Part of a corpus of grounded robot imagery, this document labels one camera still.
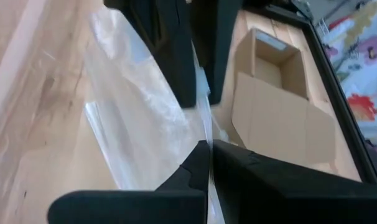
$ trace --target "wooden floor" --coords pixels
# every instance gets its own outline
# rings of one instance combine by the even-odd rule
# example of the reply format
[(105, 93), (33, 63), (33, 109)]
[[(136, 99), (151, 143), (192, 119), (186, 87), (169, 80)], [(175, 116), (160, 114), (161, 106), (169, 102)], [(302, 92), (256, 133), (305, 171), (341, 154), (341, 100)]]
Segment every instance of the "wooden floor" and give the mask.
[[(88, 13), (101, 1), (47, 0), (43, 34), (38, 35), (32, 51), (32, 68), (26, 75), (9, 118), (19, 117), (18, 108), (30, 116), (23, 145), (15, 150), (21, 155), (15, 178), (10, 180), (10, 198), (3, 213), (5, 223), (45, 223), (50, 203), (77, 189), (115, 189), (105, 160), (83, 114), (83, 104), (90, 95), (90, 82), (83, 66), (83, 53), (92, 41)], [(305, 58), (310, 101), (335, 117), (320, 74), (301, 30), (248, 12), (240, 12), (231, 45), (231, 57), (245, 33), (253, 27), (274, 35), (301, 49)], [(229, 60), (223, 99), (213, 112), (222, 128), (234, 135), (231, 124), (234, 78), (233, 60)], [(11, 133), (15, 126), (6, 126)], [(337, 123), (337, 151), (334, 161), (316, 164), (315, 169), (353, 180), (360, 180), (347, 144)]]

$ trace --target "clear plastic bag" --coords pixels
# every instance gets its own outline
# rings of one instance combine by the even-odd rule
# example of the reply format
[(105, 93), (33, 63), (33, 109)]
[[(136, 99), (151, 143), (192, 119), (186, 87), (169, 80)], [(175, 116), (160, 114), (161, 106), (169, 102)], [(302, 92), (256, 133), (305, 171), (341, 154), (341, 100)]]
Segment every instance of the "clear plastic bag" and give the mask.
[[(197, 110), (182, 110), (144, 42), (119, 11), (102, 8), (92, 16), (92, 28), (96, 43), (88, 48), (85, 67), (95, 101), (86, 104), (86, 115), (117, 186), (154, 190), (199, 140), (212, 142), (207, 83), (198, 83), (204, 91)], [(214, 195), (209, 197), (208, 223), (220, 223)]]

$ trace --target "cardboard box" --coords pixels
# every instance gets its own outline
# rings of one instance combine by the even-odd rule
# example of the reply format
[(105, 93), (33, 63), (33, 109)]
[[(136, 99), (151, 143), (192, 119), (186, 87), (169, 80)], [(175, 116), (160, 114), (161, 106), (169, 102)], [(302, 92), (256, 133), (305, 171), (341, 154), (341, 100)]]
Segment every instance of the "cardboard box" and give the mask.
[(252, 30), (235, 60), (232, 121), (244, 147), (302, 166), (333, 161), (334, 122), (307, 100), (300, 50)]

